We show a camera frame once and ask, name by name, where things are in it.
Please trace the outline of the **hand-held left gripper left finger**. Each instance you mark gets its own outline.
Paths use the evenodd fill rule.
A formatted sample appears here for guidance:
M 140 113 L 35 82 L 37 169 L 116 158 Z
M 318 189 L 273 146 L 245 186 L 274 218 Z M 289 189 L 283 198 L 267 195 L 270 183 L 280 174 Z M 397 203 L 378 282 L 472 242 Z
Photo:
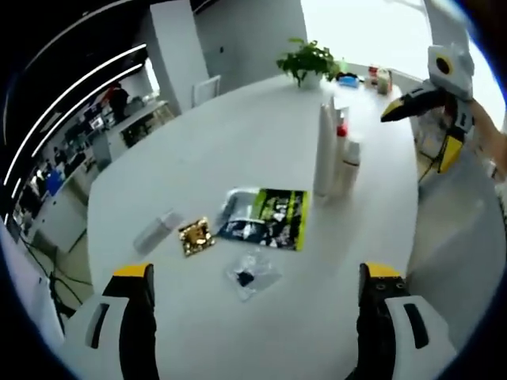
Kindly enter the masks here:
M 63 362 L 78 379 L 157 379 L 154 266 L 115 271 L 68 320 Z

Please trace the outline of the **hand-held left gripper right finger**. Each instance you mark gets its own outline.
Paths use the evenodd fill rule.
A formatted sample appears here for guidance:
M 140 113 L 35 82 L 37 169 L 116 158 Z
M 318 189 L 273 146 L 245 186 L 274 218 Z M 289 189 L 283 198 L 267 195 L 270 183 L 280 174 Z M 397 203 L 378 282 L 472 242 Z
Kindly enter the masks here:
M 448 324 L 392 267 L 360 265 L 357 379 L 436 379 L 456 357 Z

